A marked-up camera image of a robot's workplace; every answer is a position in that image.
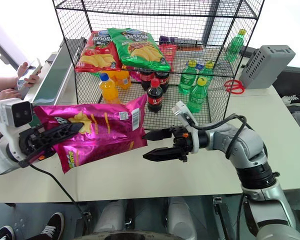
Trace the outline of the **orange soda bottle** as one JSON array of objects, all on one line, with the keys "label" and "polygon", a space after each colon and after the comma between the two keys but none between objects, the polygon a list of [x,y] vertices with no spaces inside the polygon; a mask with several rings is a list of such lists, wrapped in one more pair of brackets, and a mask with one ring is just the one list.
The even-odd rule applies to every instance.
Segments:
[{"label": "orange soda bottle", "polygon": [[131,86],[130,74],[127,70],[116,71],[114,79],[117,86],[123,90],[127,90]]},{"label": "orange soda bottle", "polygon": [[119,93],[116,88],[115,82],[109,78],[107,73],[101,73],[99,75],[101,82],[99,88],[102,93],[102,97],[107,104],[120,104]]}]

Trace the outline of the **black sneaker white toe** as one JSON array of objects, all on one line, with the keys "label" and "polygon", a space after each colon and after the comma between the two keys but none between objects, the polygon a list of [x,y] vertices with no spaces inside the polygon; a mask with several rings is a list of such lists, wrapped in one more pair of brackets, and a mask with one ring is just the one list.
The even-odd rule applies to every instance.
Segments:
[{"label": "black sneaker white toe", "polygon": [[15,240],[15,233],[11,226],[5,225],[0,228],[0,240]]}]

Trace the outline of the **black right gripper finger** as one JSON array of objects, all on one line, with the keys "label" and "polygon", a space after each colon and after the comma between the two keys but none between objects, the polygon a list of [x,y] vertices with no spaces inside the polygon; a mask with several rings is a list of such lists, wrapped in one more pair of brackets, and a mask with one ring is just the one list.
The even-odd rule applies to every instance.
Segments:
[{"label": "black right gripper finger", "polygon": [[151,130],[147,132],[142,138],[147,141],[160,141],[163,139],[169,139],[172,137],[170,128],[164,128],[160,130]]},{"label": "black right gripper finger", "polygon": [[177,147],[155,148],[143,154],[142,157],[152,162],[176,160],[181,158],[181,149]]}]

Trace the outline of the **magenta chips bag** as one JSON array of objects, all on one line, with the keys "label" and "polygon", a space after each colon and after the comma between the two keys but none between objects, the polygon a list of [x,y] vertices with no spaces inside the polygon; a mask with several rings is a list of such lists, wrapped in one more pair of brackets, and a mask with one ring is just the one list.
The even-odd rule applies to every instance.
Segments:
[{"label": "magenta chips bag", "polygon": [[41,105],[35,115],[45,130],[82,123],[79,132],[53,146],[62,171],[147,146],[143,138],[146,94],[126,104]]}]

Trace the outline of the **grey vented box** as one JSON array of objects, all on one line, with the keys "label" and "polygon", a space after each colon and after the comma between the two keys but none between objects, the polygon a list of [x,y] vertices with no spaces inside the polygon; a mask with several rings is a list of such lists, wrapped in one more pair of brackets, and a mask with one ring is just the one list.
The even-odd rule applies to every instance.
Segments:
[{"label": "grey vented box", "polygon": [[262,45],[247,62],[239,81],[245,89],[269,88],[295,55],[288,45]]}]

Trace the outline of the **red chips bag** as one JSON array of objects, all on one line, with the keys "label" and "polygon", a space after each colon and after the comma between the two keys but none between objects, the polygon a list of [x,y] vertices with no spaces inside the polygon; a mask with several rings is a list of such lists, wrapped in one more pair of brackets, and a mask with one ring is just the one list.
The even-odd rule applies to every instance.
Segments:
[{"label": "red chips bag", "polygon": [[107,29],[93,31],[74,68],[77,73],[120,71],[122,63]]}]

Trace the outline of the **green chips bag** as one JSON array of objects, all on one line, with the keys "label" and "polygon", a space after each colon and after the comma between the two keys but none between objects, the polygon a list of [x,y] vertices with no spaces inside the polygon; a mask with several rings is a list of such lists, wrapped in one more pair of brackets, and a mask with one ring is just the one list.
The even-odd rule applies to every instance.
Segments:
[{"label": "green chips bag", "polygon": [[169,72],[170,64],[150,33],[132,28],[108,28],[122,64],[155,72]]}]

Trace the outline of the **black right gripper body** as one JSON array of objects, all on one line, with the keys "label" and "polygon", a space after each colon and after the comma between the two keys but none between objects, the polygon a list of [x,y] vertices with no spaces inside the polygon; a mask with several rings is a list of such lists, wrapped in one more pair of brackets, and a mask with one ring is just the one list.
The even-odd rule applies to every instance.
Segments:
[{"label": "black right gripper body", "polygon": [[179,151],[178,159],[183,163],[188,161],[188,155],[193,150],[192,134],[184,126],[170,127],[173,135],[173,148]]}]

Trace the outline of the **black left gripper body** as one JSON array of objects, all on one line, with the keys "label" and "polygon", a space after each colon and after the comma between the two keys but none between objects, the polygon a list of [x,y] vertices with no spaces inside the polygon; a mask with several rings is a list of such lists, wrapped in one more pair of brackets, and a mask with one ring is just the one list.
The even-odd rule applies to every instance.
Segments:
[{"label": "black left gripper body", "polygon": [[19,134],[19,147],[25,158],[34,152],[36,149],[42,147],[39,137],[45,129],[42,125],[31,127]]}]

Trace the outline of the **green soda bottle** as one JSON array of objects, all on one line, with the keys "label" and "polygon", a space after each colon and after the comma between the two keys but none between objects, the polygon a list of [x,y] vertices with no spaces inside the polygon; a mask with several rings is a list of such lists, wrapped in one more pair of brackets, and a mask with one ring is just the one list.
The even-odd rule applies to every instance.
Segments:
[{"label": "green soda bottle", "polygon": [[196,85],[190,91],[186,105],[191,113],[199,113],[202,110],[203,103],[207,97],[207,81],[206,77],[199,77]]},{"label": "green soda bottle", "polygon": [[198,78],[206,78],[206,87],[210,86],[214,77],[214,61],[208,60],[202,70],[198,73]]},{"label": "green soda bottle", "polygon": [[192,59],[188,61],[187,67],[181,73],[178,84],[179,93],[187,95],[190,92],[197,77],[196,65],[196,60]]},{"label": "green soda bottle", "polygon": [[240,29],[238,34],[230,41],[225,54],[225,59],[230,63],[237,59],[237,56],[244,45],[245,29]]}]

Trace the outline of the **purple snack packet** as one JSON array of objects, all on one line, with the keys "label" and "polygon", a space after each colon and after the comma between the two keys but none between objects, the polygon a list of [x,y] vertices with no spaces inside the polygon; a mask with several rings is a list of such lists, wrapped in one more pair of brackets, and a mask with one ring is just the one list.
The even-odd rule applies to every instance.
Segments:
[{"label": "purple snack packet", "polygon": [[177,37],[168,37],[161,35],[159,37],[159,44],[176,44],[178,38]]}]

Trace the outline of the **cola bottle red label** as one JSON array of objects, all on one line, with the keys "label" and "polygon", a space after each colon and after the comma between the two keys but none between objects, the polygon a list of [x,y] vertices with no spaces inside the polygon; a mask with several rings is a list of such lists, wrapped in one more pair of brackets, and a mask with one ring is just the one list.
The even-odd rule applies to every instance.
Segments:
[{"label": "cola bottle red label", "polygon": [[144,91],[147,91],[151,87],[151,81],[155,78],[153,71],[140,71],[141,86]]},{"label": "cola bottle red label", "polygon": [[160,87],[162,88],[163,93],[166,93],[169,87],[169,72],[155,72],[155,78],[159,80]]}]

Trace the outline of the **person's bare hand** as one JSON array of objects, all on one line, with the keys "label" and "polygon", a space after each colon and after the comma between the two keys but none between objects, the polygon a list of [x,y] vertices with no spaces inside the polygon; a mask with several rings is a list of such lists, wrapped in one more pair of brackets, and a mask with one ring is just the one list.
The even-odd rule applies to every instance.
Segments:
[{"label": "person's bare hand", "polygon": [[14,90],[12,88],[5,89],[0,92],[0,101],[6,99],[12,99],[12,98],[21,99],[22,96],[17,90]]}]

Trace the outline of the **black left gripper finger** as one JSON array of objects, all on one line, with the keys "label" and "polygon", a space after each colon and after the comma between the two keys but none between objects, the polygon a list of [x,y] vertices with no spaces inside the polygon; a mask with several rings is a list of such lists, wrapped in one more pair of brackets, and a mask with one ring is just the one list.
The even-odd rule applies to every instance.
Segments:
[{"label": "black left gripper finger", "polygon": [[18,162],[21,168],[26,168],[37,161],[42,161],[53,156],[56,151],[53,149],[52,146],[41,146],[36,149],[34,152],[29,154],[25,159]]},{"label": "black left gripper finger", "polygon": [[77,135],[83,126],[82,122],[60,124],[57,127],[42,132],[39,135],[39,142],[44,147],[52,147]]}]

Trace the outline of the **cola bottle red cap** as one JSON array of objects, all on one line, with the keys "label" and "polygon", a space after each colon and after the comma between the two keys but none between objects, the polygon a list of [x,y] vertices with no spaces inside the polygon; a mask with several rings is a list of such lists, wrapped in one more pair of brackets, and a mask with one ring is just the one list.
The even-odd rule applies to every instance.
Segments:
[{"label": "cola bottle red cap", "polygon": [[158,113],[162,109],[163,89],[160,87],[160,81],[156,78],[150,82],[150,87],[147,90],[148,110],[153,113]]}]

